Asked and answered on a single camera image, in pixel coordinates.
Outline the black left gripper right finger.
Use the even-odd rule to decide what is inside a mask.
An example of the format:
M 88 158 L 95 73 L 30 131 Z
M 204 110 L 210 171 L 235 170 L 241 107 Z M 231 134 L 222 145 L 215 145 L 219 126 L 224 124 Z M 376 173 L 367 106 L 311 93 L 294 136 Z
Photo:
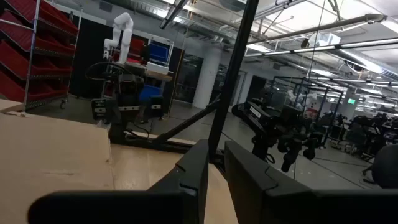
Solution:
M 234 141 L 224 163 L 239 224 L 398 224 L 398 189 L 311 189 Z

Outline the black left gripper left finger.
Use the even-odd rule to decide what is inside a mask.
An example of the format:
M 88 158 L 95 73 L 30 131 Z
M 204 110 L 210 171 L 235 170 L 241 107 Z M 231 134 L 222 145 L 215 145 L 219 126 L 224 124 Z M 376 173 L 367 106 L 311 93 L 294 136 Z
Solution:
M 35 200 L 28 224 L 204 224 L 208 140 L 147 190 L 58 191 Z

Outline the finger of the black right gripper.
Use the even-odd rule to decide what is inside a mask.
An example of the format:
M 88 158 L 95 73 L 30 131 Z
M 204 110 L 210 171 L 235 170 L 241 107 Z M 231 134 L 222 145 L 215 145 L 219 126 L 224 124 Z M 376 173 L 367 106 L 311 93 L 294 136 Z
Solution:
M 151 109 L 152 109 L 152 107 L 151 107 L 150 103 L 140 105 L 139 115 L 141 117 L 141 120 L 149 120 L 150 119 Z
M 121 114 L 118 106 L 107 105 L 106 106 L 106 121 L 120 121 Z

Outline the brown cardboard box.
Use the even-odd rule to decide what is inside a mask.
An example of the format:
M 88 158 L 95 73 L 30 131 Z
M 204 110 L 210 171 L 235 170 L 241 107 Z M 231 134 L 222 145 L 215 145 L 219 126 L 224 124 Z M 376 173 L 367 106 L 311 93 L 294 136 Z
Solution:
M 105 129 L 0 113 L 0 224 L 26 224 L 31 203 L 58 190 L 113 190 Z

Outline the blue storage bin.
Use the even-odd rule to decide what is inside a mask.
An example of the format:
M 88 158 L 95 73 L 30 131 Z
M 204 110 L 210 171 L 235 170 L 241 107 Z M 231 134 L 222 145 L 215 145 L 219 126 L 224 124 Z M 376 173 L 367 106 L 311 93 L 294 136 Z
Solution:
M 166 65 L 169 60 L 169 48 L 151 43 L 149 45 L 150 56 L 149 60 L 154 63 Z
M 152 96 L 160 96 L 161 93 L 161 88 L 152 86 L 152 85 L 144 85 L 140 95 L 139 95 L 139 100 L 140 101 L 147 101 L 150 99 Z

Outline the wooden workbench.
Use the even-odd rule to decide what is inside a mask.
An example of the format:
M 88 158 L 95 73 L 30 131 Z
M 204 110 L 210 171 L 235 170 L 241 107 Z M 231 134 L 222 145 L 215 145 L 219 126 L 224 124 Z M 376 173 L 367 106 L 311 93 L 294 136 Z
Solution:
M 145 77 L 155 78 L 155 79 L 166 81 L 166 82 L 169 82 L 169 81 L 172 80 L 171 76 L 164 75 L 164 74 L 161 74 L 159 72 L 150 71 L 150 70 L 147 69 L 147 67 L 145 65 L 141 65 L 141 64 L 138 64 L 138 63 L 126 62 L 124 64 L 124 68 L 126 70 L 130 71 L 130 72 L 137 70 L 138 72 L 141 72 L 142 75 L 145 76 Z

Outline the white box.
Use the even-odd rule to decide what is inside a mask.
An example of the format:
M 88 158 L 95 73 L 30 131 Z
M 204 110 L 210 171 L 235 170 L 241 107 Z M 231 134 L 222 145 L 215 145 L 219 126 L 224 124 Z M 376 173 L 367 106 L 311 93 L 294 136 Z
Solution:
M 158 64 L 155 64 L 152 62 L 147 62 L 146 68 L 150 72 L 155 72 L 155 73 L 159 73 L 159 74 L 163 74 L 163 75 L 167 75 L 169 72 L 169 67 L 158 65 Z

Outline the white round pillar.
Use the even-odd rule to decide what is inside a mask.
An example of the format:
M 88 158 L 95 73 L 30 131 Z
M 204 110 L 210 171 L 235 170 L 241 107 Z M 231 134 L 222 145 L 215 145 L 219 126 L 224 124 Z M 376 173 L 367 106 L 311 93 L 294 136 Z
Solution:
M 219 47 L 210 47 L 205 52 L 192 102 L 192 105 L 196 108 L 204 109 L 210 102 L 221 55 L 222 49 Z

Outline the red bin shelf rack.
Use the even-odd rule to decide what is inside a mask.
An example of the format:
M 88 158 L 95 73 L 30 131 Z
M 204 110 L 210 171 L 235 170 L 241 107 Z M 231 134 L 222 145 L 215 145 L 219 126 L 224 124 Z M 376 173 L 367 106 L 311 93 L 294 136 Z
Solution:
M 24 111 L 68 101 L 80 31 L 46 0 L 0 0 L 0 98 Z

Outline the long white LED strip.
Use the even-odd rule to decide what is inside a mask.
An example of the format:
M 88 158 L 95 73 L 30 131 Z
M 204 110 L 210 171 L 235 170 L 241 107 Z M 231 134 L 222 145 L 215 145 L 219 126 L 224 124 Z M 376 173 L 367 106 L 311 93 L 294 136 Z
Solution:
M 301 53 L 309 53 L 309 52 L 322 52 L 322 51 L 330 51 L 330 50 L 341 50 L 341 49 L 355 49 L 355 48 L 364 48 L 364 47 L 377 47 L 382 45 L 395 45 L 398 44 L 398 37 L 389 38 L 389 39 L 380 39 L 380 40 L 369 40 L 363 42 L 350 42 L 346 44 L 335 44 L 335 45 L 326 45 L 321 47 L 309 47 L 302 49 L 292 49 L 292 50 L 279 50 L 274 52 L 265 52 L 258 54 L 247 54 L 244 57 L 266 57 L 273 55 L 286 55 L 286 54 L 301 54 Z

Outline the grey ceiling duct pipe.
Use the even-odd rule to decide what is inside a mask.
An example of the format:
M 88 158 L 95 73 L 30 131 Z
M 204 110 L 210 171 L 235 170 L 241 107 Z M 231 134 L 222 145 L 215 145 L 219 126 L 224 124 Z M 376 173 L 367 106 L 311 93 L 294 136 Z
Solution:
M 360 23 L 360 22 L 367 22 L 367 23 L 382 22 L 382 21 L 385 21 L 387 18 L 388 18 L 388 16 L 385 14 L 365 14 L 364 16 L 355 17 L 352 19 L 347 19 L 347 20 L 343 20 L 343 21 L 339 21 L 339 22 L 334 22 L 331 24 L 325 24 L 322 26 L 316 26 L 316 27 L 312 27 L 309 29 L 291 32 L 288 34 L 282 34 L 282 35 L 278 35 L 278 36 L 268 37 L 265 40 L 254 40 L 254 41 L 248 42 L 248 45 L 258 44 L 261 42 L 267 42 L 267 41 L 272 41 L 272 40 L 277 40 L 277 39 L 283 39 L 283 38 L 287 38 L 287 37 L 293 37 L 293 36 L 297 36 L 297 35 L 308 34 L 311 32 L 318 32 L 321 30 L 333 29 L 333 28 L 347 26 L 347 25 L 356 24 L 356 23 Z

